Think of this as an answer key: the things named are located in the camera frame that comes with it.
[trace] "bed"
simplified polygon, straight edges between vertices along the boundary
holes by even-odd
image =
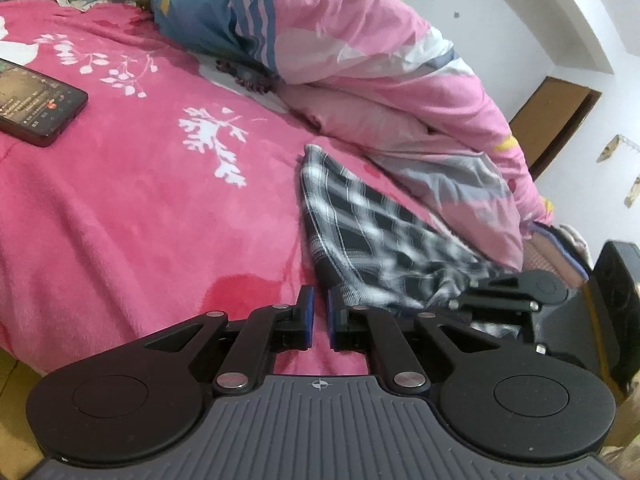
[[[0,7],[0,57],[90,96],[46,150],[0,136],[0,347],[46,373],[209,310],[244,319],[293,303],[304,284],[321,300],[329,278],[318,266],[333,253],[305,226],[318,208],[300,184],[313,181],[318,160],[428,232],[443,268],[456,271],[414,293],[353,278],[343,290],[351,301],[430,308],[471,279],[523,267],[546,267],[572,286],[584,280],[580,265],[545,256],[531,231],[551,224],[552,206],[504,117],[409,7],[220,2],[216,12],[236,3],[222,21],[237,36],[262,34],[245,50],[277,69],[272,92],[247,90],[204,54],[206,34],[186,24],[210,9],[205,0],[154,0],[157,24],[117,4]],[[256,19],[270,9],[274,30]],[[340,20],[349,9],[372,18],[352,27]],[[330,351],[321,310],[314,327],[313,349],[282,356],[279,371],[363,373],[361,356]]]

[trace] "white wall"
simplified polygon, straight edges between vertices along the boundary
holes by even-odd
[[[617,75],[561,67],[552,75],[599,90],[602,97],[536,181],[540,193],[556,205],[558,221],[584,235],[594,256],[610,238],[640,246],[640,200],[631,209],[624,205],[640,174],[640,154],[620,146],[596,164],[615,134],[640,144],[640,57],[624,54]]]
[[[407,0],[453,41],[510,120],[573,41],[546,0]],[[530,28],[523,22],[525,16]],[[537,38],[543,38],[545,46]]]

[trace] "white floral pattern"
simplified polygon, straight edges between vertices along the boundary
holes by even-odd
[[[236,166],[236,154],[228,149],[218,139],[221,128],[229,128],[228,134],[240,142],[246,142],[248,133],[237,126],[233,121],[242,118],[235,116],[229,120],[219,120],[207,112],[204,108],[185,108],[188,119],[180,119],[178,125],[187,133],[187,139],[183,144],[188,150],[205,153],[206,149],[213,150],[218,158],[218,168],[214,172],[217,178],[223,178],[228,184],[234,186],[246,186],[246,180],[238,166]],[[233,110],[222,108],[223,114],[232,114]]]
[[[79,72],[83,75],[98,73],[104,75],[100,81],[111,85],[111,88],[122,89],[125,96],[137,96],[145,98],[146,92],[140,84],[140,80],[147,73],[155,73],[158,66],[151,54],[144,57],[131,57],[121,53],[104,54],[101,52],[84,53],[76,49],[66,34],[42,34],[36,43],[50,43],[60,63],[63,65],[79,64]]]

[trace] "smartphone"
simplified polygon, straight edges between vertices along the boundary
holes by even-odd
[[[0,59],[0,132],[50,146],[88,99],[78,88]]]

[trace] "phone screen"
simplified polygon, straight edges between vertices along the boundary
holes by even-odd
[[[0,59],[0,119],[46,136],[86,100],[86,94]]]

